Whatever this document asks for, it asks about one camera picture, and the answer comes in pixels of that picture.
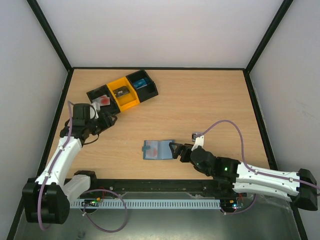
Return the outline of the teal leather card holder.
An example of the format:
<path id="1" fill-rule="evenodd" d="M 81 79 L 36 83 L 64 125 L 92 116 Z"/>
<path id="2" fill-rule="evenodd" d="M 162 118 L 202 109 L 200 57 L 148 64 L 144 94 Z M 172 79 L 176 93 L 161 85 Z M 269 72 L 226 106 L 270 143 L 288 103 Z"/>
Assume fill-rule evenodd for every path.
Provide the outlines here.
<path id="1" fill-rule="evenodd" d="M 144 160 L 171 160 L 173 154 L 170 143 L 175 140 L 145 140 L 142 147 L 142 157 Z"/>

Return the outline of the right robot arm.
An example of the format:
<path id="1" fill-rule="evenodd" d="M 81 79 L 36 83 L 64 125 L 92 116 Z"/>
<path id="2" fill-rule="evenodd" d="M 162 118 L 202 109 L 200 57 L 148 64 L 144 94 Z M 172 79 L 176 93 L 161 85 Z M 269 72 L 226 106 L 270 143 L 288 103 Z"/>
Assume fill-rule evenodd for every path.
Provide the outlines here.
<path id="1" fill-rule="evenodd" d="M 283 199 L 302 210 L 318 210 L 318 186 L 310 170 L 288 172 L 260 168 L 214 156 L 200 145 L 170 143 L 169 148 L 174 159 L 190 163 L 196 171 L 218 181 L 218 191 L 224 196 L 233 192 L 258 194 Z"/>

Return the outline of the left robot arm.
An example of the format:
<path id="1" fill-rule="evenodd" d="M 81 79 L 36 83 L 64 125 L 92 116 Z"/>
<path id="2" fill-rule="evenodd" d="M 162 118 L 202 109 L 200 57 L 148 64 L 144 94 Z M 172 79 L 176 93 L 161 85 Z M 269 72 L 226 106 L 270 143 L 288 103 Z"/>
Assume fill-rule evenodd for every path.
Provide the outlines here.
<path id="1" fill-rule="evenodd" d="M 57 148 L 43 170 L 34 180 L 28 180 L 22 189 L 24 212 L 27 222 L 63 224 L 70 212 L 71 202 L 89 190 L 96 179 L 90 170 L 78 171 L 69 182 L 67 173 L 80 150 L 90 136 L 112 127 L 117 116 L 103 111 L 97 102 L 68 102 L 69 118 L 60 131 Z"/>

